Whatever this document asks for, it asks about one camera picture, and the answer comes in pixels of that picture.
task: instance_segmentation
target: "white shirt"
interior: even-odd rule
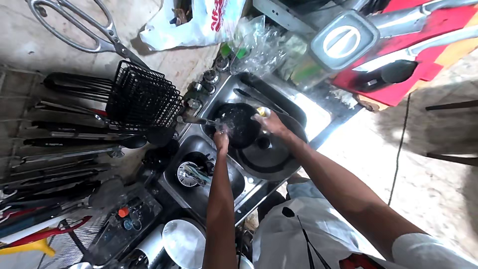
[[[261,221],[252,242],[255,269],[309,269],[307,243],[297,217],[282,215],[289,207],[299,216],[309,240],[332,269],[352,253],[367,254],[385,269],[478,269],[478,263],[424,234],[402,235],[395,240],[395,263],[352,227],[326,199],[300,197],[275,206]],[[324,268],[311,248],[316,269]]]

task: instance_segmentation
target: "red board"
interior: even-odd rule
[[[426,2],[429,2],[429,0],[392,0],[384,12],[410,8],[422,5]],[[438,35],[462,29],[468,24],[471,18],[473,18],[476,12],[477,9],[473,6],[437,10],[428,17],[426,26],[421,32],[396,36],[387,40],[380,40],[379,44],[377,44],[375,48],[368,52],[364,57],[359,59],[346,70],[340,72],[332,84],[341,89],[366,96],[383,104],[396,106],[416,82],[419,80],[431,81],[436,75],[438,75],[443,66],[436,64],[435,60],[446,49],[446,45],[428,48],[422,51],[416,59],[419,63],[418,66],[412,77],[407,81],[388,86],[375,92],[363,93],[355,90],[353,81],[357,76],[357,72],[352,69],[382,55],[410,47],[411,45]]]

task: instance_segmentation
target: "kitchen scissors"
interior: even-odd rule
[[[56,1],[55,0],[27,0],[27,3],[28,3],[28,6],[30,7],[30,10],[35,15],[35,17],[40,21],[40,23],[43,26],[45,26],[45,28],[47,28],[52,34],[54,34],[56,37],[58,37],[60,40],[67,43],[68,45],[87,53],[116,52],[118,55],[120,55],[123,58],[129,58],[132,63],[149,69],[148,66],[143,61],[141,61],[141,59],[138,56],[136,56],[133,52],[131,52],[121,43],[120,38],[118,37],[118,33],[116,32],[115,23],[113,22],[111,14],[109,13],[108,9],[103,4],[103,2],[101,2],[101,0],[94,0],[94,1],[101,8],[103,13],[106,15],[106,18],[108,19],[108,24],[106,26],[99,24],[97,21],[95,21],[93,18],[88,16],[86,13],[84,13],[82,10],[80,10],[78,7],[76,7],[75,5],[73,5],[67,0],[56,0]],[[49,25],[46,22],[46,20],[43,18],[44,9],[41,8],[41,6],[43,5],[48,6],[54,9],[55,11],[57,11],[60,15],[65,17],[65,19],[69,20],[74,26],[76,26],[82,32],[84,32],[93,40],[95,40],[95,47],[88,48],[88,47],[82,46],[76,43],[75,41],[72,41],[70,38],[62,35],[55,28]],[[79,22],[72,15],[66,12],[65,8],[69,9],[76,15],[80,16],[83,20],[87,21],[96,29],[98,29],[102,34],[104,34],[108,38],[109,41],[94,34],[92,31],[86,28],[81,22]]]

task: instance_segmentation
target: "sink basin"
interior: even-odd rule
[[[164,179],[168,182],[171,188],[181,196],[184,201],[191,206],[197,214],[206,215],[207,199],[209,197],[210,183],[204,187],[186,187],[181,184],[176,176],[179,165],[184,161],[184,157],[191,152],[201,152],[204,155],[209,154],[208,158],[211,162],[216,164],[216,150],[202,137],[197,135],[189,136],[181,147],[178,153],[174,156],[171,164],[164,172]],[[234,199],[238,198],[245,187],[245,180],[243,175],[228,162],[229,180],[231,182],[232,195]]]
[[[275,84],[274,81],[264,84],[263,79],[254,81],[247,76],[227,76],[223,73],[216,88],[216,92],[203,101],[204,106],[197,115],[198,117],[212,119],[217,108],[227,102],[243,102],[254,107],[264,106],[264,104],[271,107],[272,104],[276,104],[304,127],[309,141],[314,140],[331,122],[330,114],[315,102],[295,89],[287,85]],[[235,88],[247,92],[262,102],[236,94],[233,91]],[[186,187],[178,181],[176,172],[179,165],[183,162],[184,156],[195,151],[205,155],[209,154],[209,158],[212,158],[212,162],[215,163],[216,150],[212,139],[214,131],[215,129],[211,126],[186,124],[180,132],[179,151],[159,178],[159,183],[171,196],[183,208],[191,209],[193,216],[204,224],[210,185],[207,184],[205,187]],[[256,173],[245,165],[241,166],[235,151],[229,151],[227,163],[229,180],[234,196],[234,211],[236,214],[242,214],[240,219],[243,219],[243,215],[247,215],[255,209],[255,207],[251,209],[245,203],[259,189],[263,186],[266,187],[265,185],[268,181],[264,180],[263,178],[265,177],[262,177],[260,173]],[[276,176],[278,181],[274,183],[275,188],[287,180],[291,174],[290,172],[288,174],[281,174],[279,172]]]

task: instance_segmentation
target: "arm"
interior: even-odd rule
[[[396,213],[354,174],[311,149],[302,139],[288,130],[274,112],[271,112],[267,118],[258,115],[254,118],[266,130],[284,140],[312,182],[332,206],[386,259],[393,259],[391,247],[401,235],[426,234]]]
[[[214,142],[217,147],[217,159],[207,203],[203,268],[232,269],[237,267],[237,259],[234,245],[234,199],[226,163],[228,135],[216,132]]]

